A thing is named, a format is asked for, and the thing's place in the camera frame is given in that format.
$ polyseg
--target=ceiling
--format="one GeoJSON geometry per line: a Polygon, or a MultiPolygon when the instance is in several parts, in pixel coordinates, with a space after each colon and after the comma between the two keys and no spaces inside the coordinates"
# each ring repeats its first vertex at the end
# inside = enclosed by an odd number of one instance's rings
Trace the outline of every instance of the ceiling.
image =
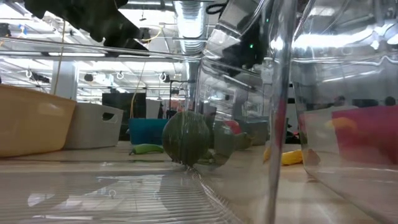
{"type": "MultiPolygon", "coordinates": [[[[52,80],[54,63],[58,63],[61,51],[63,20],[46,12],[42,20],[34,17],[24,9],[23,3],[0,1],[0,23],[9,24],[13,37],[24,39],[25,42],[0,42],[0,76],[3,84],[32,88],[38,91],[50,90],[50,83],[35,81],[32,73],[36,73],[52,80]]],[[[150,36],[155,37],[146,44],[150,51],[181,54],[178,37],[177,20],[173,11],[153,11],[130,9],[122,7],[119,11],[138,27],[148,27],[150,36]]],[[[206,32],[203,41],[211,34],[218,15],[208,16],[206,19],[206,32]]],[[[166,73],[171,79],[181,80],[183,61],[164,57],[128,57],[118,58],[99,57],[103,43],[91,39],[89,33],[77,30],[68,22],[65,23],[63,61],[72,61],[79,68],[78,101],[101,103],[102,93],[109,92],[110,88],[119,91],[134,92],[138,86],[142,73],[140,87],[147,87],[148,96],[168,96],[169,83],[163,83],[159,75],[166,73]],[[98,46],[90,49],[79,49],[67,44],[81,44],[98,46]],[[92,82],[85,81],[85,75],[93,75],[92,82]]]]}

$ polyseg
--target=watermelon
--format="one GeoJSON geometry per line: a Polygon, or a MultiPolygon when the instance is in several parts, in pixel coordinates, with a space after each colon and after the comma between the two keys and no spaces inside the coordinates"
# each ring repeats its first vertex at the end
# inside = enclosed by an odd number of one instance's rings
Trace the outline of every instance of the watermelon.
{"type": "Polygon", "coordinates": [[[207,153],[210,145],[205,117],[192,111],[175,114],[163,129],[162,142],[174,162],[192,167],[207,153]]]}

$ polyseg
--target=table surface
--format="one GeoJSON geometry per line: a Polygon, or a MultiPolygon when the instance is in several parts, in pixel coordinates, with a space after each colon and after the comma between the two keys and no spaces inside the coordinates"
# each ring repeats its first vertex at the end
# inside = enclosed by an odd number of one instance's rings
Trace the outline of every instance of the table surface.
{"type": "MultiPolygon", "coordinates": [[[[297,145],[286,147],[300,148],[297,145]]],[[[0,184],[2,198],[0,223],[8,223],[10,220],[32,223],[32,217],[53,220],[51,223],[69,223],[70,220],[79,220],[79,223],[97,223],[98,219],[102,223],[117,223],[115,220],[130,222],[131,219],[128,218],[132,218],[131,212],[127,211],[134,210],[137,212],[136,215],[143,215],[146,213],[140,211],[140,208],[146,206],[153,206],[148,209],[154,211],[152,216],[155,214],[160,217],[159,221],[162,219],[160,215],[164,214],[165,207],[170,211],[170,204],[167,207],[166,202],[162,201],[162,209],[160,209],[160,202],[153,199],[155,196],[147,197],[146,194],[149,194],[149,188],[155,189],[152,189],[154,194],[159,194],[162,191],[162,185],[166,186],[167,197],[176,197],[174,199],[183,200],[187,207],[190,206],[189,203],[192,203],[192,200],[178,196],[171,185],[176,181],[182,181],[183,178],[170,173],[178,167],[171,163],[168,155],[128,156],[130,150],[131,146],[128,142],[120,142],[118,146],[111,148],[58,151],[3,159],[0,162],[0,183],[7,184],[0,184]],[[138,172],[146,174],[140,174],[141,179],[137,180],[135,174],[138,172]],[[151,172],[169,172],[170,175],[166,179],[161,175],[152,175],[151,172]],[[119,182],[102,176],[115,177],[119,182]],[[102,184],[98,182],[99,177],[103,178],[102,184]],[[126,187],[130,185],[134,187],[126,190],[126,187]],[[132,206],[132,194],[141,195],[146,201],[137,200],[135,196],[134,206],[132,206]],[[56,216],[59,211],[62,211],[63,217],[56,216]]],[[[214,188],[218,189],[219,195],[227,199],[230,208],[237,214],[248,217],[245,220],[246,223],[258,223],[254,217],[255,211],[260,208],[258,198],[263,198],[264,184],[267,181],[267,176],[264,175],[265,170],[260,169],[260,166],[264,167],[264,165],[257,162],[262,158],[263,151],[264,147],[258,146],[244,152],[234,152],[225,166],[212,171],[204,171],[202,175],[205,179],[211,180],[214,188]]],[[[181,189],[180,185],[178,192],[184,190],[189,193],[187,197],[197,193],[193,192],[192,188],[181,189]]],[[[201,217],[206,214],[207,218],[211,218],[211,211],[202,210],[201,212],[201,217]]],[[[145,219],[150,215],[139,217],[145,219]]],[[[146,219],[146,223],[151,223],[151,220],[146,219]]],[[[200,221],[180,220],[180,222],[171,223],[200,223],[200,221]]],[[[309,176],[303,165],[298,164],[281,168],[276,223],[367,224],[377,222],[309,176]]]]}

